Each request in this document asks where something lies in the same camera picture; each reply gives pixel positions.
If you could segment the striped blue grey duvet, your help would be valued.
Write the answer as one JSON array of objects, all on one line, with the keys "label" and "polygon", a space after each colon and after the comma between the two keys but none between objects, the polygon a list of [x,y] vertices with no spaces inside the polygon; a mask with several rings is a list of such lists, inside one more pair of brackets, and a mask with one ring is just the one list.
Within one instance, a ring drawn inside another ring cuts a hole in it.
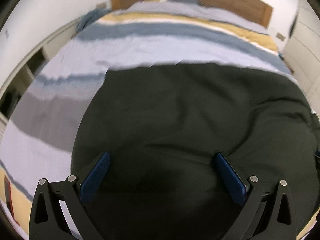
[{"label": "striped blue grey duvet", "polygon": [[1,206],[28,238],[39,179],[71,171],[81,119],[109,70],[208,63],[290,75],[271,36],[230,23],[158,12],[116,10],[64,45],[15,107],[1,140]]}]

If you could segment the left wall socket plate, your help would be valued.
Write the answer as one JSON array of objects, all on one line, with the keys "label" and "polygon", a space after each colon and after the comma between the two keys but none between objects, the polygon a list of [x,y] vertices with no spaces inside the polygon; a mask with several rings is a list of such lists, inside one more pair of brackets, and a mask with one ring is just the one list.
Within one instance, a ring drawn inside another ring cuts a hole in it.
[{"label": "left wall socket plate", "polygon": [[98,3],[98,4],[96,4],[96,8],[97,9],[106,9],[107,3],[106,2]]}]

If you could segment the grey wall socket plate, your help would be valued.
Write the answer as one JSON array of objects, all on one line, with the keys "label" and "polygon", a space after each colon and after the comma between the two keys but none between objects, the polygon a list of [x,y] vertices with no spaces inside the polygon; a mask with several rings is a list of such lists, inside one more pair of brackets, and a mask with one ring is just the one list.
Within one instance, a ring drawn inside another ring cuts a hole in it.
[{"label": "grey wall socket plate", "polygon": [[281,33],[277,33],[276,34],[276,38],[281,40],[281,41],[285,41],[286,37],[284,35],[282,35]]}]

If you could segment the white panelled wardrobe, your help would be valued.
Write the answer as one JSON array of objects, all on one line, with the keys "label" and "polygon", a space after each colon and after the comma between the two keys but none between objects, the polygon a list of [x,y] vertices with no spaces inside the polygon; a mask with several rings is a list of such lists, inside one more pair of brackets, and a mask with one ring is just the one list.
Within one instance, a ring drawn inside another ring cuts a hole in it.
[{"label": "white panelled wardrobe", "polygon": [[285,62],[319,113],[319,18],[307,0],[299,0],[296,26],[284,48]]}]

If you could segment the black puffer jacket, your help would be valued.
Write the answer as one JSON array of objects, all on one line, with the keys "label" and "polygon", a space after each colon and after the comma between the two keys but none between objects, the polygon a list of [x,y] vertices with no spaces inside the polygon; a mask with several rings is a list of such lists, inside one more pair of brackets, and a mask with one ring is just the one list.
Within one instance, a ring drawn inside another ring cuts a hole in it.
[{"label": "black puffer jacket", "polygon": [[240,208],[224,152],[267,192],[286,180],[302,230],[319,207],[319,121],[285,76],[217,64],[108,70],[79,126],[73,174],[110,167],[85,204],[104,239],[217,239]]}]

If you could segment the grey pillow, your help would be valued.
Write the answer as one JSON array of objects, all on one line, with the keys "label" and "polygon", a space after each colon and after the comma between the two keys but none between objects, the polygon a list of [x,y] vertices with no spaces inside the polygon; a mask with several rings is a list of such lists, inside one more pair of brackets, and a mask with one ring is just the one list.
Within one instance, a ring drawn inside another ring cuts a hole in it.
[{"label": "grey pillow", "polygon": [[249,21],[233,12],[215,7],[204,7],[197,0],[150,0],[139,1],[127,9],[127,12],[158,12],[173,15],[202,18],[205,20],[230,23],[238,27],[266,34],[265,27]]}]

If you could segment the teal cloth beside bed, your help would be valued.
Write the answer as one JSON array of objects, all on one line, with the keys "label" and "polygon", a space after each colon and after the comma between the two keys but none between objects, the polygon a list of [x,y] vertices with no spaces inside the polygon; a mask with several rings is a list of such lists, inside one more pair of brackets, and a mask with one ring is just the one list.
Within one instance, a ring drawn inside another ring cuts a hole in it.
[{"label": "teal cloth beside bed", "polygon": [[79,23],[76,26],[76,34],[83,31],[86,27],[100,19],[101,17],[109,14],[111,9],[107,8],[96,8],[92,11],[89,11],[87,14],[82,16]]}]

